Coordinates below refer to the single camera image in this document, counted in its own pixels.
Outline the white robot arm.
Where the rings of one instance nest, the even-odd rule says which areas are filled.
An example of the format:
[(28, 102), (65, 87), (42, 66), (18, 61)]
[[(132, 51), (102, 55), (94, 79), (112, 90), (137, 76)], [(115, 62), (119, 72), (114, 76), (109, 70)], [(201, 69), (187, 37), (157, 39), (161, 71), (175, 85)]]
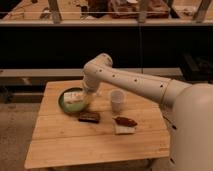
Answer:
[(213, 171), (213, 85), (123, 71), (102, 53), (83, 67), (83, 88), (97, 91), (102, 82), (171, 109), (169, 171)]

